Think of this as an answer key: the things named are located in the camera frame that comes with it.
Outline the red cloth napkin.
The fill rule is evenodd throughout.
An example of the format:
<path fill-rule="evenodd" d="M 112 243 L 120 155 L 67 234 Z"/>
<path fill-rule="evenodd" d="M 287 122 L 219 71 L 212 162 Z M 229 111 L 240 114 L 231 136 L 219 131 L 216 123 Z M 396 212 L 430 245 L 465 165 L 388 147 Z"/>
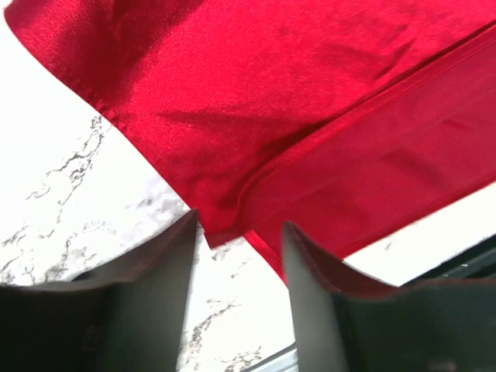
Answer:
<path fill-rule="evenodd" d="M 495 180 L 493 1 L 14 1 L 6 22 L 192 208 L 281 273 Z"/>

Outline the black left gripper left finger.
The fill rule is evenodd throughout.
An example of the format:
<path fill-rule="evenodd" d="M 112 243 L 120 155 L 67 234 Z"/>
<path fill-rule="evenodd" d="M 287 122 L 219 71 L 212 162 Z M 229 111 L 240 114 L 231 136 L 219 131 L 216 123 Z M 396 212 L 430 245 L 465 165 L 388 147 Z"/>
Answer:
<path fill-rule="evenodd" d="M 1 287 L 3 371 L 173 371 L 198 217 L 76 276 Z"/>

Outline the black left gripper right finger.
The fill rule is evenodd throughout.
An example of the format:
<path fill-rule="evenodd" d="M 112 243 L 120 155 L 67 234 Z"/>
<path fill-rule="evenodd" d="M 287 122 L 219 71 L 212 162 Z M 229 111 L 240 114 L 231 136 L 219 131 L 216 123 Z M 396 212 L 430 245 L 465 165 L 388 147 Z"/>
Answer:
<path fill-rule="evenodd" d="M 394 287 L 284 226 L 298 369 L 493 371 L 495 277 Z"/>

